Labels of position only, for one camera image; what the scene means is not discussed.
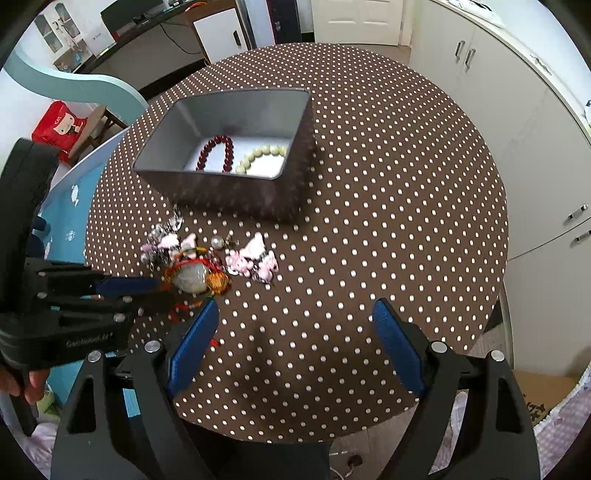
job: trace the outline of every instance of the pendant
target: pendant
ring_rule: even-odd
[[[230,279],[224,272],[217,271],[205,277],[205,283],[213,294],[220,295],[228,289]]]
[[[171,282],[185,293],[203,293],[208,289],[206,277],[210,272],[201,262],[187,263],[176,269]]]

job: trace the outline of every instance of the wooden chair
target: wooden chair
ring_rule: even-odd
[[[105,118],[105,123],[100,128],[96,137],[92,134],[99,127],[102,119]],[[80,155],[87,147],[97,148],[105,139],[105,135],[109,128],[117,125],[122,129],[127,128],[127,125],[119,120],[115,115],[107,110],[105,105],[100,105],[89,115],[86,126],[82,130],[80,137],[68,153],[68,160],[70,165],[75,165],[80,160]]]

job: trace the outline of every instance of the jewelry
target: jewelry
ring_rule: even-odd
[[[224,241],[224,239],[221,236],[214,235],[212,237],[212,248],[214,250],[221,250],[225,246],[226,246],[226,242]]]
[[[226,157],[223,164],[223,171],[232,171],[232,164],[234,160],[234,143],[232,142],[232,139],[227,135],[216,135],[205,144],[205,146],[201,150],[201,153],[199,154],[199,160],[197,162],[196,170],[203,170],[205,168],[205,164],[207,163],[207,156],[209,155],[211,150],[213,150],[213,147],[219,145],[220,143],[224,143],[226,145]]]
[[[174,247],[178,242],[177,232],[180,230],[184,219],[180,209],[175,205],[173,207],[173,216],[166,222],[157,223],[148,234],[148,242],[141,246],[142,253],[139,261],[149,266],[151,270],[158,263],[168,264],[170,260],[169,247]]]
[[[205,284],[214,295],[220,295],[228,289],[230,278],[219,270],[205,277]]]
[[[240,165],[236,167],[234,173],[240,175],[246,174],[246,171],[251,168],[252,162],[263,155],[273,155],[274,157],[280,155],[285,158],[286,153],[287,147],[282,147],[280,145],[265,145],[260,148],[255,148],[251,153],[244,155],[244,160],[242,160]]]
[[[267,251],[263,236],[256,232],[240,251],[230,250],[226,256],[226,271],[261,283],[270,283],[279,266],[273,250]]]
[[[213,255],[182,260],[166,269],[164,279],[186,293],[199,294],[210,290],[218,295],[230,285],[228,275],[220,267],[221,260]]]

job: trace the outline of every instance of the pink bow charm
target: pink bow charm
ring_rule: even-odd
[[[230,250],[229,255],[226,257],[226,265],[230,270],[245,277],[251,276],[251,270],[254,267],[252,260],[244,258],[235,250]]]
[[[277,259],[273,250],[269,250],[269,253],[259,262],[258,265],[258,276],[261,280],[270,282],[273,280],[273,273],[279,271],[279,265],[277,265]]]

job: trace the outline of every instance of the brown polka dot tablecloth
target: brown polka dot tablecloth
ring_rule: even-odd
[[[431,82],[353,47],[260,48],[199,70],[152,103],[119,143],[90,208],[86,259],[115,275],[148,275],[139,246],[172,212],[131,171],[170,106],[202,92],[303,87],[317,152],[302,215],[276,225],[185,208],[181,233],[246,244],[260,231],[279,262],[273,284],[233,277],[220,325],[179,415],[242,440],[330,440],[412,406],[371,326],[386,297],[431,339],[467,352],[505,269],[504,188],[475,127]],[[130,347],[162,338],[166,319],[138,319]]]

